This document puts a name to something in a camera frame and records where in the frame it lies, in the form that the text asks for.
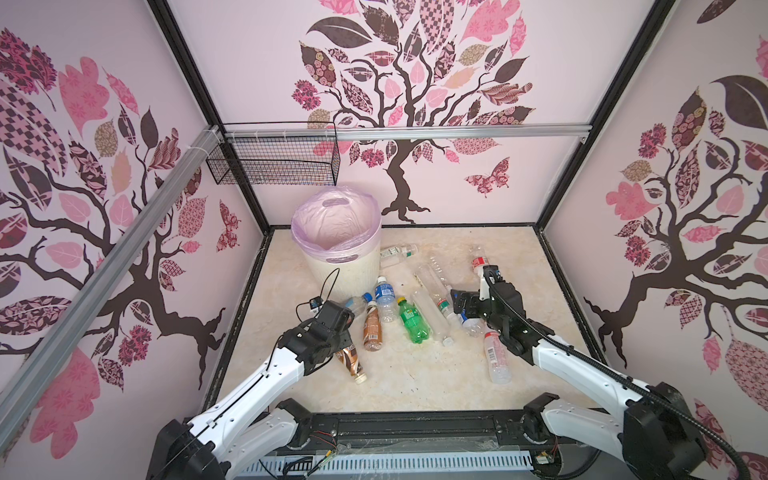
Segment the clear bottle blue label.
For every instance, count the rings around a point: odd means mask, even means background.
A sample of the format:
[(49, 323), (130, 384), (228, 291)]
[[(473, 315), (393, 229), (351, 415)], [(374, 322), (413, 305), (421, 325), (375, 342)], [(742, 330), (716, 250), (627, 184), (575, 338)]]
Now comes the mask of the clear bottle blue label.
[(355, 318), (357, 318), (358, 316), (365, 314), (371, 301), (373, 301), (373, 296), (366, 292), (361, 296), (354, 296), (349, 298), (345, 303), (345, 307), (354, 314)]

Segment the brown coffee bottle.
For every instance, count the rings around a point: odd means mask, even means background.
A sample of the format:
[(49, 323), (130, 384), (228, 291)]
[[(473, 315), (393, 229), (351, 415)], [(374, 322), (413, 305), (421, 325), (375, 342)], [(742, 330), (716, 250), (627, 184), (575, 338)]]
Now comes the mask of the brown coffee bottle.
[(336, 353), (336, 358), (345, 366), (356, 384), (362, 384), (367, 380), (367, 374), (360, 363), (356, 347), (351, 344)]

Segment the brown Nescafe bottle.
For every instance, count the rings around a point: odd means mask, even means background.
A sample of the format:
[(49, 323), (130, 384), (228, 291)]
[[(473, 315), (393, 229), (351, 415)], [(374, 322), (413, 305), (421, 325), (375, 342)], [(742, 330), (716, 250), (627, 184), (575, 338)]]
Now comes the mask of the brown Nescafe bottle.
[(377, 303), (369, 301), (363, 328), (363, 346), (367, 351), (379, 351), (383, 346), (383, 336)]

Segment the red cap clear bottle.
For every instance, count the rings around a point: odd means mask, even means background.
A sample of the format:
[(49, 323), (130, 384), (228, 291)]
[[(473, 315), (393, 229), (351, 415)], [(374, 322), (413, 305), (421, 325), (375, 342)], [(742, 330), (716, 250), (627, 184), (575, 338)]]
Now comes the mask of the red cap clear bottle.
[(483, 339), (484, 352), (491, 381), (494, 384), (508, 384), (512, 375), (506, 358), (506, 348), (500, 341), (499, 334), (487, 330)]

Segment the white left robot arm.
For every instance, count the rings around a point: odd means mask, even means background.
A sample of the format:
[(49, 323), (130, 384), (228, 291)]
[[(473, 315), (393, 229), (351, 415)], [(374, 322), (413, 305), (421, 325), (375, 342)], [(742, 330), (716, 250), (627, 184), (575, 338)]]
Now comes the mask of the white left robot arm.
[(158, 433), (148, 479), (234, 479), (268, 453), (291, 443), (311, 415), (293, 403), (261, 414), (285, 390), (351, 345), (354, 313), (326, 301), (318, 313), (282, 333), (267, 359), (218, 403)]

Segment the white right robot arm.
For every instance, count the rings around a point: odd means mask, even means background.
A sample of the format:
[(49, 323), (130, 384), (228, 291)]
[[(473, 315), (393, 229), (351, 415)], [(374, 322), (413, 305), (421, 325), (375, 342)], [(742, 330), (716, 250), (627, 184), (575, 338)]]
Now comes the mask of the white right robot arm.
[(700, 431), (679, 392), (649, 385), (583, 355), (546, 325), (526, 317), (509, 283), (453, 290), (455, 312), (480, 319), (511, 354), (566, 381), (598, 404), (581, 408), (544, 393), (526, 408), (527, 432), (567, 437), (623, 461), (639, 479), (684, 479), (707, 456)]

